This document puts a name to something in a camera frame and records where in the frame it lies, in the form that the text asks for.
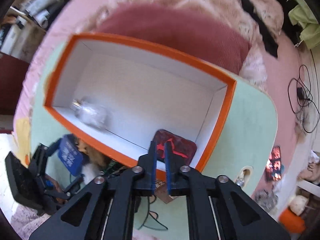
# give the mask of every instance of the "orange box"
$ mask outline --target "orange box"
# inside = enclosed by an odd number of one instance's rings
[[[202,171],[218,141],[236,80],[220,68],[166,46],[113,34],[76,34],[57,62],[44,103],[71,133],[129,167],[158,129],[194,141],[190,166]],[[110,111],[106,130],[78,120],[74,99]],[[165,180],[164,163],[157,177]]]

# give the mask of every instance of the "orange box rim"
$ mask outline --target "orange box rim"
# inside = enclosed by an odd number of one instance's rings
[[[219,136],[222,132],[223,126],[227,119],[230,106],[232,103],[234,91],[236,89],[236,80],[232,78],[227,72],[223,71],[220,68],[215,67],[211,63],[204,62],[203,60],[188,55],[184,52],[181,52],[176,49],[172,49],[160,44],[152,43],[149,41],[139,40],[127,36],[115,35],[115,34],[106,34],[106,33],[81,33],[81,34],[74,34],[69,42],[67,43],[63,53],[60,56],[60,59],[57,62],[56,69],[53,71],[48,91],[44,103],[44,108],[58,121],[60,122],[66,129],[68,129],[71,133],[76,135],[78,138],[89,144],[90,146],[94,147],[98,151],[102,152],[103,154],[107,155],[108,157],[122,163],[125,166],[133,167],[137,165],[137,160],[134,160],[114,149],[111,147],[106,146],[102,142],[92,138],[90,135],[86,134],[84,131],[77,128],[67,119],[65,119],[61,114],[59,114],[53,107],[52,101],[55,96],[56,88],[60,79],[60,75],[62,73],[63,67],[67,62],[69,55],[71,54],[75,44],[79,40],[95,40],[95,41],[105,41],[111,43],[122,44],[138,49],[143,49],[146,51],[150,51],[156,54],[160,54],[162,56],[166,56],[168,58],[172,58],[178,60],[180,62],[186,63],[194,68],[197,68],[203,72],[206,72],[209,75],[212,75],[219,79],[220,81],[227,84],[227,91],[225,94],[225,98],[222,103],[222,107],[219,113],[219,117],[217,119],[216,125],[212,131],[210,139],[202,153],[202,156],[199,162],[196,165],[196,169],[198,171],[202,171],[207,164],[214,147],[217,144]],[[165,172],[161,170],[156,171],[156,177],[158,179],[165,181]]]

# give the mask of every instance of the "silver knob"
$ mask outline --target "silver knob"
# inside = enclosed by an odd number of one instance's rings
[[[226,183],[229,181],[229,178],[225,175],[221,175],[218,177],[218,181],[221,182],[221,183]]]
[[[140,166],[134,166],[134,167],[132,168],[132,171],[133,171],[134,173],[140,173],[142,170],[143,170],[143,168],[140,167]]]
[[[182,172],[188,172],[190,170],[191,170],[191,168],[187,165],[183,165],[180,167],[180,171],[182,171]]]
[[[104,183],[104,178],[101,176],[95,177],[94,182],[95,184],[102,184]]]

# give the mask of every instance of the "black cable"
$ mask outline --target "black cable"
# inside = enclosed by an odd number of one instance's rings
[[[301,79],[300,70],[301,70],[303,67],[305,67],[306,70],[307,70],[310,88],[308,88],[308,87],[305,85],[305,83],[302,81],[302,79]],[[290,94],[289,94],[289,88],[290,88],[290,85],[291,85],[291,83],[292,83],[293,81],[296,81],[296,89],[298,90],[298,84],[299,84],[300,87],[303,89],[304,94],[306,95],[306,99],[303,100],[303,103],[302,103],[302,104],[300,104],[300,101],[299,101],[299,98],[298,98],[298,95],[297,95],[297,102],[298,102],[298,105],[300,106],[300,110],[298,110],[297,112],[295,112],[294,109],[293,109],[293,107],[292,107],[292,103],[291,103],[291,99],[290,99]],[[292,78],[292,79],[290,80],[289,85],[288,85],[288,97],[289,97],[289,102],[290,102],[290,106],[291,106],[292,112],[293,112],[294,114],[300,113],[300,112],[303,110],[303,108],[309,107],[310,104],[313,103],[313,105],[315,106],[315,108],[316,108],[316,110],[317,110],[317,112],[318,112],[318,120],[317,120],[317,123],[316,123],[315,127],[314,127],[311,131],[307,131],[307,130],[305,129],[305,127],[304,127],[304,120],[303,120],[303,122],[302,122],[302,127],[303,127],[304,131],[305,131],[306,133],[312,133],[312,132],[317,128],[317,125],[318,125],[318,123],[319,123],[319,121],[320,121],[320,112],[319,112],[319,110],[318,110],[318,107],[316,106],[316,104],[315,104],[314,101],[313,101],[313,95],[312,95],[312,93],[311,93],[310,74],[309,74],[309,70],[308,70],[308,68],[307,68],[306,65],[301,65],[301,66],[299,67],[299,77],[298,77],[298,79]]]
[[[157,230],[157,231],[167,231],[169,230],[164,224],[160,223],[158,221],[158,218],[159,218],[159,214],[157,212],[154,212],[154,211],[151,211],[150,210],[150,204],[154,203],[156,201],[156,199],[152,202],[150,202],[150,198],[148,197],[148,212],[147,212],[147,216],[145,218],[145,220],[143,221],[142,225],[138,228],[138,230],[140,230],[142,227],[146,227],[146,228],[149,228],[149,229],[152,229],[152,230]],[[154,218],[152,215],[151,215],[151,212],[156,214],[156,218]],[[151,228],[151,227],[148,227],[145,225],[145,223],[147,222],[147,219],[148,217],[151,217],[153,220],[155,220],[159,225],[163,226],[164,229],[159,229],[159,228]]]
[[[316,72],[317,89],[318,89],[318,107],[319,107],[319,83],[318,83],[318,74],[317,74],[316,63],[315,63],[315,59],[314,59],[313,54],[312,54],[312,50],[310,50],[310,52],[311,52],[311,56],[312,56],[312,60],[313,60],[313,66],[315,67],[315,72]]]

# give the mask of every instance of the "green cloth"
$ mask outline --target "green cloth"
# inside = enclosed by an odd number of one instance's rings
[[[308,49],[320,44],[320,25],[304,0],[296,0],[298,5],[289,13],[292,25],[299,24],[303,31],[300,33],[300,40],[304,41]]]

